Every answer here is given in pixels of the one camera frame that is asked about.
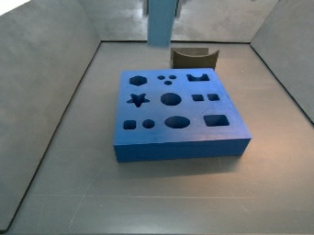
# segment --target gray wall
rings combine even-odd
[[[148,40],[142,0],[81,0],[102,40]],[[173,40],[250,42],[279,0],[188,0]]]
[[[99,45],[77,0],[0,16],[0,231],[9,228]]]
[[[281,0],[252,42],[314,122],[314,1]]]

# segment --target hexagonal hole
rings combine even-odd
[[[133,85],[144,85],[144,84],[148,84],[148,78],[144,77],[144,76],[136,76],[136,77],[132,77],[130,78],[130,84]]]

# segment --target small circular hole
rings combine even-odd
[[[156,121],[152,119],[145,120],[145,122],[142,123],[144,127],[148,129],[152,129],[156,126]]]

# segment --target gray floor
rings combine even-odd
[[[9,234],[314,232],[311,122],[249,45],[185,46],[221,49],[253,134],[244,157],[117,162],[120,73],[170,68],[170,50],[102,44]]]

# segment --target top surface of block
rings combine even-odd
[[[213,69],[125,71],[114,146],[252,139]]]

